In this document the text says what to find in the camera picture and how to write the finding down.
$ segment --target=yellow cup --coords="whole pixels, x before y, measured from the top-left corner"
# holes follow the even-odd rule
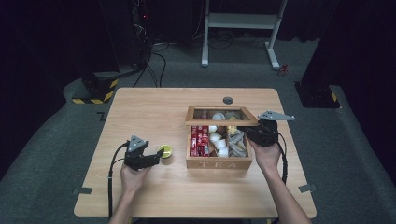
[[[162,145],[158,148],[158,150],[162,150],[163,149],[163,155],[161,156],[161,158],[166,159],[169,158],[172,154],[172,148],[168,145]]]

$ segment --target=open wooden box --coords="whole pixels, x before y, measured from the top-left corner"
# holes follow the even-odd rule
[[[216,133],[226,139],[227,147],[230,147],[230,134],[232,130],[236,130],[236,126],[257,126],[258,120],[245,107],[238,106],[190,106],[185,123],[187,125],[187,168],[195,169],[244,169],[247,170],[252,162],[251,148],[248,145],[247,138],[243,135],[241,141],[246,149],[244,157],[218,157],[210,154],[207,156],[193,156],[191,149],[195,148],[195,127],[217,127]],[[193,138],[191,141],[191,130],[193,130]]]

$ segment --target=wooden table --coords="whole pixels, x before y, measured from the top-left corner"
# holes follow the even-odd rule
[[[254,153],[247,171],[186,168],[188,143],[184,121],[188,107],[226,106],[222,102],[225,96],[233,98],[232,106],[244,106],[255,116],[266,110],[284,113],[277,92],[272,89],[118,89],[83,184],[83,188],[91,188],[92,192],[79,194],[75,214],[107,216],[107,175],[111,159],[115,150],[133,134],[149,141],[145,155],[156,153],[164,144],[173,148],[172,156],[161,160],[148,174],[134,199],[133,217],[277,217]],[[288,123],[279,121],[278,130],[288,147],[287,186],[308,216],[314,217],[317,211],[311,193],[301,193],[298,189],[307,183]],[[124,152],[124,149],[120,151],[119,158],[123,158]],[[122,161],[114,166],[114,207],[121,193],[121,164]],[[282,161],[278,170],[282,172]]]

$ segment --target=white metal stand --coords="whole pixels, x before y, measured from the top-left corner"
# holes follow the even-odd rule
[[[285,11],[288,0],[281,0],[280,9],[276,15],[258,15],[258,14],[231,14],[231,13],[210,13],[209,0],[206,0],[205,9],[205,34],[204,45],[202,50],[202,67],[209,66],[209,48],[208,32],[209,27],[227,27],[227,28],[247,28],[247,29],[267,29],[273,30],[270,42],[265,42],[265,48],[271,61],[273,69],[280,68],[274,52],[274,43],[276,35],[282,22],[283,12]]]

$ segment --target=person's left hand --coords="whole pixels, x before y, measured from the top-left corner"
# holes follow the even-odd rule
[[[123,164],[120,170],[122,192],[127,194],[135,194],[143,185],[146,175],[151,170],[151,167],[135,171],[129,166]]]

